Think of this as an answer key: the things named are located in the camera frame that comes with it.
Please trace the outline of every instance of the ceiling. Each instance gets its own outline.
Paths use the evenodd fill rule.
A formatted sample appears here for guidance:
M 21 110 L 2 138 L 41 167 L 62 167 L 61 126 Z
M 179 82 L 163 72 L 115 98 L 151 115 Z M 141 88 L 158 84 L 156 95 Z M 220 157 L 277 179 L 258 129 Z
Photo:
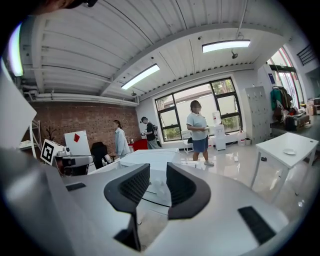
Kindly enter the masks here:
M 245 0 L 98 0 L 92 8 L 30 17 L 21 27 L 23 82 L 40 93 L 133 100 L 203 71 L 265 63 L 291 36 L 290 19 L 271 1 L 248 0 L 239 39 L 248 48 L 202 53 L 236 38 Z M 157 64 L 160 70 L 121 89 Z

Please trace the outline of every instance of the fluorescent light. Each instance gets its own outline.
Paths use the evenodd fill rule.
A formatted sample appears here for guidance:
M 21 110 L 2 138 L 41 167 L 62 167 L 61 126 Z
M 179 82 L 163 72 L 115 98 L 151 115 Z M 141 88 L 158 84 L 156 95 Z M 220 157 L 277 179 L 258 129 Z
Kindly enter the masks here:
M 221 49 L 248 47 L 250 45 L 250 42 L 250 40 L 227 40 L 207 43 L 202 45 L 202 52 L 207 53 Z
M 24 71 L 21 65 L 21 59 L 20 59 L 20 47 L 19 47 L 20 28 L 21 28 L 21 24 L 17 26 L 16 29 L 13 31 L 9 40 L 10 67 L 13 74 L 16 77 L 21 77 L 24 74 Z
M 207 97 L 209 95 L 211 95 L 211 94 L 203 95 L 203 96 L 200 96 L 199 98 Z
M 157 64 L 154 64 L 148 67 L 147 69 L 145 69 L 144 71 L 142 71 L 141 73 L 137 74 L 134 78 L 130 79 L 128 82 L 122 85 L 121 88 L 126 90 L 158 70 L 160 70 L 160 68 L 158 67 Z

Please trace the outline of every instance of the black cap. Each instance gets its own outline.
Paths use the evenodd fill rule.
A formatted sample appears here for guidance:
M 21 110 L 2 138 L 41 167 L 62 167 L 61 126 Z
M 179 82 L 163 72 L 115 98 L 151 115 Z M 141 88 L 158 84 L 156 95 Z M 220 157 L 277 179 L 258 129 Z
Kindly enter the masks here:
M 97 2 L 98 0 L 74 0 L 72 3 L 70 3 L 66 9 L 73 9 L 73 8 L 76 8 L 78 7 L 79 5 L 83 4 L 83 3 L 86 3 L 88 7 L 92 7 L 95 5 L 95 3 Z

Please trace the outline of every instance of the light blue jacket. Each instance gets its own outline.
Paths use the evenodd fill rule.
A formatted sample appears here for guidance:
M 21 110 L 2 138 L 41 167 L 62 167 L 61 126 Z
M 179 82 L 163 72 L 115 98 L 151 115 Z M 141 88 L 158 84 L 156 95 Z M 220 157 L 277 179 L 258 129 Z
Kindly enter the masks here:
M 130 153 L 124 130 L 118 128 L 115 131 L 115 153 L 124 156 Z

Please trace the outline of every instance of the brick wall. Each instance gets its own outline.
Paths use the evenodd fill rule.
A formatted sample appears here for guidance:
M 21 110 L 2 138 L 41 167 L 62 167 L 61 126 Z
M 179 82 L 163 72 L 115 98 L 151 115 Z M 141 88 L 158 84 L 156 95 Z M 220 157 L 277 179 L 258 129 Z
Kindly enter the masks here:
M 48 139 L 46 128 L 56 129 L 52 137 L 56 143 L 66 145 L 65 133 L 86 130 L 89 147 L 103 142 L 109 154 L 116 152 L 114 120 L 119 120 L 125 135 L 141 140 L 137 113 L 134 107 L 87 102 L 32 103 L 40 120 L 42 141 Z

